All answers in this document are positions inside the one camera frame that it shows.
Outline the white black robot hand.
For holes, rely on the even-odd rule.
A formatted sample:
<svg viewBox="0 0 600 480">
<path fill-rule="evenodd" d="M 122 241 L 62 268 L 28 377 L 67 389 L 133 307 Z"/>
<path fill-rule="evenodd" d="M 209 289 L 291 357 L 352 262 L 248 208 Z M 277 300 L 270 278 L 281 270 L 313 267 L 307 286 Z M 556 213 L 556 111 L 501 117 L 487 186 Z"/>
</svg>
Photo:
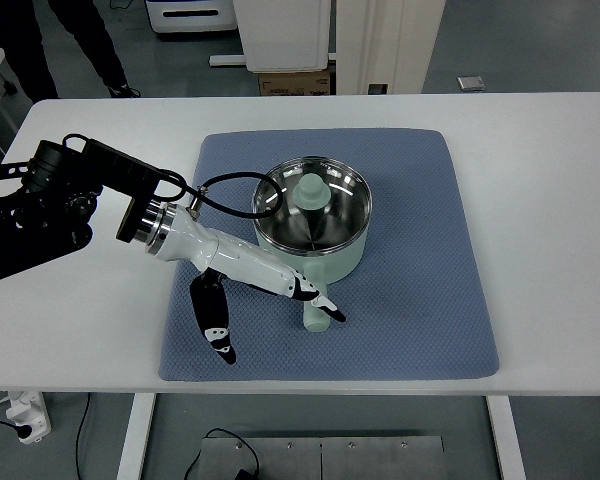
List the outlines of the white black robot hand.
<svg viewBox="0 0 600 480">
<path fill-rule="evenodd" d="M 146 240 L 147 251 L 165 262 L 188 261 L 199 271 L 189 285 L 194 316 L 201 335 L 227 364 L 236 362 L 236 353 L 230 341 L 229 310 L 222 285 L 225 278 L 308 302 L 332 319 L 346 321 L 325 289 L 273 254 L 203 226 L 181 205 L 154 202 L 152 206 L 156 218 Z"/>
</svg>

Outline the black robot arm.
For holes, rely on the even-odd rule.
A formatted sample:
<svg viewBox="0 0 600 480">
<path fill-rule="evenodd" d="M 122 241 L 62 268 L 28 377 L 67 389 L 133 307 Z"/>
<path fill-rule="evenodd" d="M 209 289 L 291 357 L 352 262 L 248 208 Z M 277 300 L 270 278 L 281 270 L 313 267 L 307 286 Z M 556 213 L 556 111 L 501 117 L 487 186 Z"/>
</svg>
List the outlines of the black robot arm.
<svg viewBox="0 0 600 480">
<path fill-rule="evenodd" d="M 216 210 L 232 209 L 193 189 L 178 173 L 138 160 L 94 139 L 81 151 L 65 142 L 43 140 L 27 162 L 0 164 L 0 181 L 18 179 L 20 187 L 0 197 L 0 280 L 86 247 L 89 225 L 104 188 L 131 200 L 117 239 L 130 242 L 151 201 L 160 201 L 160 182 L 178 188 L 177 199 L 191 194 Z"/>
</svg>

